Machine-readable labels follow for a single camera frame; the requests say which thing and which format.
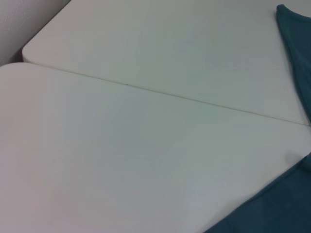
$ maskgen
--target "white table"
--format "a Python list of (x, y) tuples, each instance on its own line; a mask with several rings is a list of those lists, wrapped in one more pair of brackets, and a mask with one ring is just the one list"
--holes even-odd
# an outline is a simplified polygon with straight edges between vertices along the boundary
[(73, 0), (25, 61), (308, 124), (276, 25), (309, 0)]
[(307, 126), (0, 68), (0, 232), (199, 233), (311, 151)]

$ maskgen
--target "white surface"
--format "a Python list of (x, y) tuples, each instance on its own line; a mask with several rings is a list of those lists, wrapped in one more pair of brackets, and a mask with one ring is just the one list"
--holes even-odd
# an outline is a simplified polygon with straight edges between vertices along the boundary
[(309, 0), (73, 0), (26, 47), (31, 63), (309, 124), (276, 25)]
[(69, 0), (0, 0), (0, 66), (16, 53)]
[(30, 64), (0, 69), (0, 232), (198, 233), (310, 128)]

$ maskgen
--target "teal fabric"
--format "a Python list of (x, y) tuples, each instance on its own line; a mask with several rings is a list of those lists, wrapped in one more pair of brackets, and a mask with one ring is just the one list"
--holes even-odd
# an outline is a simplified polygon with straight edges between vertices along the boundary
[(311, 18), (279, 5), (276, 20), (292, 64), (297, 93), (311, 121)]
[(311, 154), (206, 233), (311, 233)]

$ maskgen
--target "white wall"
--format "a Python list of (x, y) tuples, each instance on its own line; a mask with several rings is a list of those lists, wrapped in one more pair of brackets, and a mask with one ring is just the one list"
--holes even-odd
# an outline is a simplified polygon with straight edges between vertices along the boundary
[(19, 61), (21, 48), (70, 0), (0, 0), (0, 66)]

